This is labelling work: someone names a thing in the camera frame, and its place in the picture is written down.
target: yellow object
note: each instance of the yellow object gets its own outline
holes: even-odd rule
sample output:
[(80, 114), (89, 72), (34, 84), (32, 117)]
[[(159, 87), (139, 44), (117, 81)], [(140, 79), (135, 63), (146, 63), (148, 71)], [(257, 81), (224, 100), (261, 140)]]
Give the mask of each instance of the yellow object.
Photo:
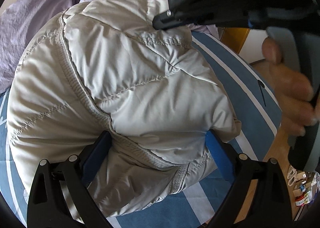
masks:
[(226, 28), (221, 37), (221, 42), (239, 54), (250, 29), (248, 28)]

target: fingernail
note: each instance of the fingernail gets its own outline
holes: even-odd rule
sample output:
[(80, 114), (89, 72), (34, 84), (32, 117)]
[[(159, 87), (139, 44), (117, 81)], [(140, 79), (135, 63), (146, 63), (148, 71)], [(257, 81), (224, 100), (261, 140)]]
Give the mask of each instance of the fingernail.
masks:
[(300, 136), (303, 137), (306, 134), (305, 128), (302, 128), (300, 131)]

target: stitching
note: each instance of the stitching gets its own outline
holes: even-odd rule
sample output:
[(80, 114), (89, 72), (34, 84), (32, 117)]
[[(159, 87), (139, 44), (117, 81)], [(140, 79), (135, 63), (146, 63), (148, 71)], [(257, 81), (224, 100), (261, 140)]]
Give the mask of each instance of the stitching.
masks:
[(33, 120), (25, 123), (20, 129), (18, 129), (18, 130), (16, 131), (16, 133), (15, 133), (15, 134), (12, 136), (12, 138), (10, 139), (9, 143), (12, 143), (13, 140), (18, 136), (18, 134), (21, 133), (22, 130), (24, 130), (24, 129), (25, 129), (26, 127), (28, 127), (30, 124), (34, 123), (36, 120), (38, 120), (38, 119), (40, 119), (40, 118), (42, 118), (42, 117), (44, 117), (44, 116), (49, 116), (51, 113), (56, 112), (56, 111), (58, 111), (59, 109), (61, 109), (61, 108), (63, 108), (63, 107), (66, 107), (66, 106), (68, 106), (68, 105), (70, 105), (70, 104), (72, 104), (72, 103), (74, 103), (74, 102), (77, 102), (77, 101), (79, 101), (79, 99), (76, 99), (76, 100), (74, 100), (74, 101), (72, 101), (72, 102), (69, 102), (69, 103), (67, 103), (67, 104), (64, 104), (64, 105), (62, 105), (62, 106), (60, 106), (60, 107), (58, 107), (58, 108), (52, 109), (52, 110), (50, 110), (50, 111), (48, 111), (48, 112), (46, 112), (46, 113), (42, 113), (42, 114), (40, 114), (37, 118), (35, 118), (35, 119), (33, 119)]
[(183, 181), (186, 178), (187, 172), (188, 172), (188, 167), (190, 166), (190, 162), (188, 164), (184, 165), (184, 169), (181, 168), (180, 173), (178, 178), (175, 181), (175, 185), (174, 185), (174, 191), (172, 191), (172, 193), (177, 193), (178, 191), (181, 190), (181, 187), (183, 185)]
[[(110, 25), (108, 25), (108, 24), (106, 24), (106, 23), (103, 23), (102, 21), (100, 21), (100, 20), (97, 20), (97, 19), (95, 19), (95, 18), (93, 18), (93, 17), (90, 17), (90, 16), (87, 16), (87, 15), (85, 15), (85, 14), (83, 14), (82, 12), (80, 12), (80, 13), (78, 13), (78, 14), (80, 14), (80, 15), (82, 15), (82, 16), (86, 16), (87, 18), (89, 18), (89, 19), (93, 19), (93, 20), (95, 20), (95, 21), (97, 21), (97, 22), (99, 22), (99, 23), (101, 23), (101, 24), (105, 24), (106, 26), (108, 26), (108, 27), (110, 27), (110, 28), (113, 28), (113, 27), (111, 27)], [(66, 53), (67, 53), (67, 57), (68, 57), (68, 59), (70, 59), (71, 61), (72, 61), (72, 56), (71, 56), (71, 54), (69, 54), (69, 50), (68, 50), (68, 48), (65, 46), (66, 45), (66, 43), (65, 43), (65, 39), (64, 39), (64, 36), (63, 36), (63, 28), (64, 28), (64, 25), (65, 25), (65, 23), (64, 23), (64, 21), (63, 21), (63, 16), (64, 16), (64, 14), (62, 14), (62, 16), (60, 17), (60, 19), (59, 19), (59, 21), (60, 21), (60, 25), (62, 26), (62, 29), (61, 29), (61, 39), (60, 39), (60, 41), (62, 42), (62, 47), (60, 47), (61, 49), (62, 49), (62, 53), (64, 52), (64, 51), (66, 51)], [(178, 44), (180, 44), (179, 42), (178, 42), (178, 40), (174, 40), (174, 39), (171, 39), (171, 41), (167, 41), (167, 42), (161, 42), (161, 41), (156, 41), (155, 39), (152, 39), (152, 38), (150, 38), (150, 40), (152, 40), (152, 41), (154, 41), (155, 43), (178, 43)], [(165, 62), (167, 62), (169, 65), (171, 65), (163, 56), (161, 56), (162, 57), (162, 59), (164, 59), (164, 61)], [(70, 67), (70, 65), (69, 65), (69, 62), (65, 62), (65, 64), (64, 64), (64, 67)], [(179, 71), (180, 69), (179, 68), (176, 68), (176, 67), (172, 67), (172, 68), (174, 68), (174, 70), (172, 70), (171, 71), (171, 73), (173, 73), (173, 72), (177, 72), (177, 71)], [(78, 93), (77, 94), (77, 96), (79, 97), (79, 92), (82, 90), (81, 88), (81, 86), (75, 86), (75, 84), (77, 83), (77, 81), (78, 81), (78, 79), (77, 79), (77, 77), (75, 76), (75, 75), (73, 75), (73, 73), (72, 73), (73, 71), (71, 70), (71, 72), (69, 71), (69, 74), (68, 74), (68, 78), (71, 78), (70, 79), (70, 85), (71, 86), (73, 86), (73, 89), (74, 89), (74, 91), (76, 92), (76, 93)], [(156, 81), (156, 80), (158, 80), (158, 79), (161, 79), (161, 78), (163, 78), (164, 76), (161, 76), (161, 77), (158, 77), (158, 78), (156, 78), (156, 79), (152, 79), (152, 80), (150, 80), (150, 81)], [(118, 143), (118, 145), (119, 146), (124, 146), (124, 147), (126, 147), (126, 148), (129, 148), (129, 149), (131, 149), (132, 150), (132, 152), (134, 152), (136, 155), (138, 155), (138, 154), (141, 154), (141, 151), (143, 152), (143, 160), (145, 160), (146, 161), (146, 165), (149, 165), (150, 163), (152, 164), (152, 165), (154, 165), (154, 166), (159, 166), (159, 165), (161, 165), (161, 167), (168, 167), (168, 166), (166, 166), (161, 160), (159, 160), (155, 155), (153, 155), (152, 153), (150, 153), (149, 151), (146, 151), (146, 150), (143, 150), (143, 149), (141, 149), (141, 148), (139, 148), (138, 147), (138, 145), (137, 144), (135, 144), (134, 142), (132, 142), (132, 141), (130, 141), (129, 139), (126, 139), (126, 138), (124, 138), (124, 137), (122, 137), (121, 135), (119, 135), (118, 133), (115, 133), (114, 132), (114, 130), (112, 129), (112, 125), (111, 125), (111, 122), (110, 122), (110, 118), (109, 118), (109, 115), (102, 115), (103, 113), (101, 112), (101, 111), (99, 111), (99, 109), (96, 107), (96, 105), (94, 105), (94, 104), (90, 104), (90, 101), (89, 100), (87, 100), (88, 98), (86, 97), (86, 92), (85, 92), (85, 90), (82, 90), (82, 93), (81, 93), (81, 95), (80, 95), (80, 101), (82, 101), (83, 103), (84, 103), (84, 105), (85, 105), (85, 107), (87, 107), (87, 109), (96, 117), (96, 119), (98, 120), (98, 123), (102, 123), (102, 122), (104, 122), (105, 120), (106, 120), (106, 117), (107, 117), (107, 123), (108, 123), (108, 127), (107, 126), (105, 126), (105, 125), (103, 125), (103, 124), (101, 124), (101, 125), (103, 125), (104, 127), (107, 127), (107, 129), (109, 129), (109, 131), (111, 131), (111, 133), (115, 136), (115, 137), (117, 137), (117, 139), (120, 141), (119, 143)]]
[(23, 64), (23, 62), (25, 61), (25, 59), (29, 56), (29, 54), (39, 45), (41, 44), (44, 40), (49, 39), (53, 36), (55, 36), (57, 34), (56, 31), (50, 32), (48, 33), (46, 36), (43, 36), (36, 44), (34, 44), (33, 46), (31, 46), (31, 48), (26, 51), (25, 55), (23, 56), (23, 59), (21, 61), (21, 64), (17, 67), (16, 72), (18, 72), (18, 70), (20, 69), (21, 65)]
[(178, 67), (174, 66), (173, 64), (171, 64), (164, 56), (162, 56), (160, 53), (157, 53), (156, 50), (152, 50), (152, 51), (153, 51), (155, 54), (157, 54), (157, 55), (159, 55), (160, 57), (162, 57), (162, 58), (163, 58), (170, 66), (172, 66), (174, 69), (180, 70), (180, 71), (182, 71), (183, 73), (189, 75), (190, 77), (195, 78), (195, 79), (198, 79), (199, 81), (205, 81), (205, 82), (210, 83), (211, 85), (216, 85), (216, 86), (218, 86), (218, 84), (216, 84), (215, 82), (212, 83), (212, 82), (207, 81), (207, 80), (205, 80), (205, 79), (199, 79), (199, 78), (197, 78), (197, 77), (194, 76), (194, 75), (190, 75), (188, 72), (184, 71), (182, 68), (178, 68)]
[(190, 173), (191, 171), (193, 171), (193, 170), (201, 167), (201, 166), (204, 164), (204, 162), (206, 162), (206, 161), (208, 160), (208, 155), (209, 155), (208, 152), (205, 153), (205, 154), (203, 155), (203, 157), (205, 157), (205, 159), (204, 159), (202, 162), (200, 162), (199, 164), (197, 164), (195, 167), (193, 167), (192, 169), (188, 170), (187, 173)]
[(152, 81), (160, 80), (160, 79), (165, 78), (166, 76), (168, 76), (168, 75), (170, 75), (172, 73), (175, 73), (175, 72), (177, 72), (177, 70), (172, 70), (171, 72), (165, 74), (164, 76), (158, 76), (158, 77), (152, 78), (152, 79), (150, 79), (148, 81), (143, 81), (143, 82), (140, 82), (140, 83), (136, 83), (136, 84), (134, 84), (132, 86), (129, 86), (128, 88), (122, 89), (121, 91), (117, 92), (116, 94), (111, 94), (110, 96), (108, 96), (108, 97), (104, 98), (103, 100), (101, 100), (97, 105), (99, 106), (99, 105), (101, 105), (102, 102), (105, 102), (105, 101), (107, 101), (107, 100), (109, 100), (109, 99), (111, 99), (113, 97), (116, 97), (117, 95), (125, 92), (126, 90), (132, 89), (133, 87), (144, 85), (144, 84), (147, 84), (147, 83), (152, 82)]
[(62, 14), (62, 16), (59, 19), (61, 29), (59, 32), (60, 38), (57, 39), (58, 46), (60, 47), (60, 52), (58, 52), (58, 54), (61, 56), (60, 60), (62, 63), (63, 71), (64, 72), (68, 71), (68, 74), (66, 75), (66, 77), (68, 78), (69, 84), (74, 90), (75, 94), (77, 95), (77, 97), (79, 97), (80, 102), (84, 104), (85, 108), (90, 113), (92, 113), (92, 115), (95, 117), (99, 125), (106, 128), (108, 131), (111, 132), (111, 135), (113, 137), (116, 137), (116, 140), (119, 140), (119, 143), (118, 143), (119, 146), (129, 148), (136, 155), (141, 155), (141, 151), (142, 151), (145, 165), (153, 165), (156, 167), (170, 167), (171, 165), (168, 166), (167, 163), (164, 163), (163, 161), (161, 161), (161, 159), (158, 159), (155, 155), (151, 154), (149, 151), (142, 149), (141, 147), (138, 146), (138, 144), (116, 133), (112, 128), (110, 116), (100, 111), (93, 102), (91, 104), (90, 96), (89, 95), (87, 96), (86, 90), (82, 89), (81, 81), (77, 78), (76, 72), (73, 71), (73, 67), (71, 68), (71, 65), (69, 64), (69, 63), (72, 63), (72, 56), (69, 53), (69, 50), (66, 46), (66, 41), (63, 36), (63, 28), (65, 25), (63, 21), (63, 16), (64, 14)]
[(87, 18), (89, 18), (89, 19), (93, 19), (93, 20), (97, 21), (98, 23), (101, 23), (101, 24), (103, 24), (103, 25), (106, 25), (106, 26), (108, 26), (108, 27), (110, 27), (110, 28), (112, 28), (112, 29), (114, 29), (114, 30), (116, 30), (116, 31), (119, 31), (119, 32), (121, 32), (121, 33), (124, 33), (127, 37), (131, 38), (131, 37), (128, 36), (125, 32), (123, 32), (123, 31), (121, 31), (121, 30), (119, 30), (119, 29), (117, 29), (117, 28), (114, 28), (114, 27), (112, 27), (110, 24), (104, 23), (103, 21), (98, 20), (97, 18), (94, 18), (94, 17), (92, 17), (92, 16), (88, 16), (88, 15), (84, 14), (83, 11), (79, 12), (78, 14), (81, 15), (81, 16), (85, 16), (85, 17), (87, 17)]
[(153, 37), (137, 37), (137, 41), (143, 45), (154, 44), (154, 45), (178, 45), (182, 46), (186, 49), (190, 49), (191, 46), (186, 44), (184, 40), (177, 39), (177, 38), (167, 38), (167, 39), (160, 39), (160, 38), (153, 38)]
[(151, 168), (156, 168), (157, 170), (161, 170), (162, 168), (176, 166), (173, 164), (169, 164), (168, 162), (164, 161), (164, 159), (157, 157), (149, 150), (140, 147), (137, 143), (134, 143), (130, 139), (114, 132), (114, 130), (112, 128), (110, 130), (115, 135), (115, 137), (116, 137), (115, 140), (120, 141), (119, 143), (118, 142), (116, 143), (117, 146), (119, 146), (125, 150), (129, 149), (132, 153), (134, 153), (136, 156), (140, 157), (140, 159), (145, 161), (145, 163), (143, 163), (143, 164), (145, 164)]

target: cardboard box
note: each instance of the cardboard box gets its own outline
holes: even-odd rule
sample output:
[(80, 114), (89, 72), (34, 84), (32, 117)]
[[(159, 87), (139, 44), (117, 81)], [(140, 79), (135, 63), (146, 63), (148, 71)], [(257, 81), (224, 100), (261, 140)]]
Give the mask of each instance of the cardboard box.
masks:
[(293, 188), (293, 195), (294, 197), (299, 197), (299, 196), (302, 196), (303, 195), (303, 192), (301, 191), (300, 189), (300, 186), (302, 185), (302, 181), (300, 182), (297, 182), (295, 185), (294, 185), (294, 188)]
[(297, 181), (299, 180), (307, 180), (307, 174), (304, 171), (298, 171), (296, 175)]
[(311, 182), (312, 182), (312, 180), (313, 180), (314, 177), (315, 177), (315, 172), (310, 173), (310, 174), (308, 175), (307, 182), (305, 183), (305, 187), (306, 187), (306, 188), (311, 187)]

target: clutter on floor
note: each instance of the clutter on floor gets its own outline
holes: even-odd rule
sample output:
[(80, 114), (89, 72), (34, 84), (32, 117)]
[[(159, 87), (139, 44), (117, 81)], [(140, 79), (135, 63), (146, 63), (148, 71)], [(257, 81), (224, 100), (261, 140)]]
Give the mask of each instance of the clutter on floor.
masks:
[(296, 206), (312, 203), (320, 189), (318, 172), (297, 171), (291, 165), (288, 170), (288, 186), (294, 185), (293, 194)]

